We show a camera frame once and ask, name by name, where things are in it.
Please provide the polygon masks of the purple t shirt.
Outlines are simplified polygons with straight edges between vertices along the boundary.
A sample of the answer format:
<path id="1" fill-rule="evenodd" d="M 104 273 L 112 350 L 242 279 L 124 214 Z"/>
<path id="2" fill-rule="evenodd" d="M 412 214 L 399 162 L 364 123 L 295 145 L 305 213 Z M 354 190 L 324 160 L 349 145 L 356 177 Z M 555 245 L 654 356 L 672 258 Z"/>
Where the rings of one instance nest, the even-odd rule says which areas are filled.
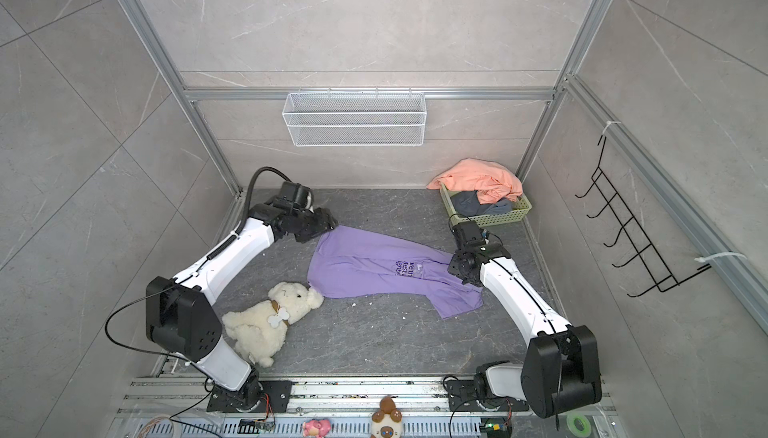
<path id="1" fill-rule="evenodd" d="M 449 273 L 451 259 L 416 242 L 339 226 L 320 236 L 307 277 L 326 298 L 422 295 L 447 319 L 483 305 L 479 287 Z"/>

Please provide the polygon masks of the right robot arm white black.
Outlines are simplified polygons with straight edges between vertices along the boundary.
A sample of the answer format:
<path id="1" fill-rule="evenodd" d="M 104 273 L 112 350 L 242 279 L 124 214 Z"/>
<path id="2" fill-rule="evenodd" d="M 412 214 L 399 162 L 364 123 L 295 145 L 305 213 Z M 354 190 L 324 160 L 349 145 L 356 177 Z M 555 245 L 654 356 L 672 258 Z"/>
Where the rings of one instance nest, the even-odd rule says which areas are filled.
<path id="1" fill-rule="evenodd" d="M 586 326 L 574 326 L 533 288 L 500 241 L 473 221 L 451 228 L 457 249 L 449 272 L 464 284 L 488 289 L 512 318 L 527 351 L 521 366 L 482 365 L 474 376 L 475 400 L 483 405 L 517 400 L 540 418 L 601 401 L 598 344 Z"/>

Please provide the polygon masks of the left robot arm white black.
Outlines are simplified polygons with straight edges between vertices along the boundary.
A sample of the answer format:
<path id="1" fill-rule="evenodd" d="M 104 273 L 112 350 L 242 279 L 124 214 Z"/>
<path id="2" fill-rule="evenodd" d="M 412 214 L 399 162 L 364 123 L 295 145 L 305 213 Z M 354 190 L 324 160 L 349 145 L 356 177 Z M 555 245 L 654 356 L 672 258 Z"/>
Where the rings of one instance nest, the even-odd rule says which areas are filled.
<path id="1" fill-rule="evenodd" d="M 213 305 L 247 264 L 283 236 L 305 243 L 338 224 L 329 210 L 313 207 L 310 188 L 288 179 L 264 203 L 252 204 L 252 195 L 248 187 L 236 228 L 220 244 L 174 277 L 147 285 L 145 307 L 147 338 L 190 361 L 213 381 L 213 392 L 228 408 L 244 412 L 257 408 L 264 394 L 255 358 L 227 343 L 227 326 Z"/>

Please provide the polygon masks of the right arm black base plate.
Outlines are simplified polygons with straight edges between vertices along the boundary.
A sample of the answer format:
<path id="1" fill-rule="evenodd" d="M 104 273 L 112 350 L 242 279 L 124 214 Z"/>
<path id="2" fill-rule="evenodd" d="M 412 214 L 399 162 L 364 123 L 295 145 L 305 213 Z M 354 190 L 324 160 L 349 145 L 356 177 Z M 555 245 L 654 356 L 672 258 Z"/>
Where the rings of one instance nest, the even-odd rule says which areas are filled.
<path id="1" fill-rule="evenodd" d="M 525 401 L 514 398 L 494 398 L 479 392 L 471 379 L 459 379 L 454 375 L 442 378 L 441 386 L 447 395 L 451 412 L 527 412 Z"/>

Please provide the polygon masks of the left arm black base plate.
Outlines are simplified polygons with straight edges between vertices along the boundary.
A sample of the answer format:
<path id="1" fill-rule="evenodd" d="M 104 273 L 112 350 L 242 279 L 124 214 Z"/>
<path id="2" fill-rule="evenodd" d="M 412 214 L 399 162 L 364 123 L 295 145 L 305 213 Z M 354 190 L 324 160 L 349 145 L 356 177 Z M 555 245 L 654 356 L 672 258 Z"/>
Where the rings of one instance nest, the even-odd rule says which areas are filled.
<path id="1" fill-rule="evenodd" d="M 208 412 L 283 413 L 287 411 L 293 382 L 289 380 L 250 381 L 238 391 L 213 386 Z"/>

